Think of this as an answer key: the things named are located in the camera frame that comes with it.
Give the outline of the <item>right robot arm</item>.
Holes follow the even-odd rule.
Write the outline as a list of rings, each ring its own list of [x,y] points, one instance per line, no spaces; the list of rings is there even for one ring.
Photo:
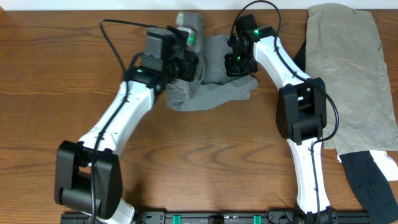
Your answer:
[[[297,178],[295,223],[332,223],[330,202],[325,193],[321,141],[326,127],[326,91],[321,78],[310,78],[284,50],[271,26],[234,28],[225,57],[230,77],[255,73],[262,66],[278,89],[275,121],[286,139]]]

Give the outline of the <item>grey shorts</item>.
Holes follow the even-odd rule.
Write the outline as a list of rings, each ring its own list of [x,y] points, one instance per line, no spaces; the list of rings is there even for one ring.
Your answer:
[[[176,79],[165,90],[168,108],[175,111],[210,110],[228,101],[248,100],[259,82],[251,75],[228,77],[224,56],[232,52],[226,34],[204,36],[203,16],[195,12],[179,12],[175,21],[178,27],[192,29],[196,36],[188,48],[198,57],[195,76],[188,82]]]

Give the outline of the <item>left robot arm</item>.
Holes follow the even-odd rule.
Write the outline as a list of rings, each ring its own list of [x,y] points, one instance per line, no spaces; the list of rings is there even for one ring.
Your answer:
[[[188,27],[151,27],[143,52],[123,70],[119,91],[99,121],[77,142],[57,149],[55,201],[84,214],[81,223],[131,223],[134,207],[122,199],[119,158],[136,126],[167,84],[192,81],[198,57]]]

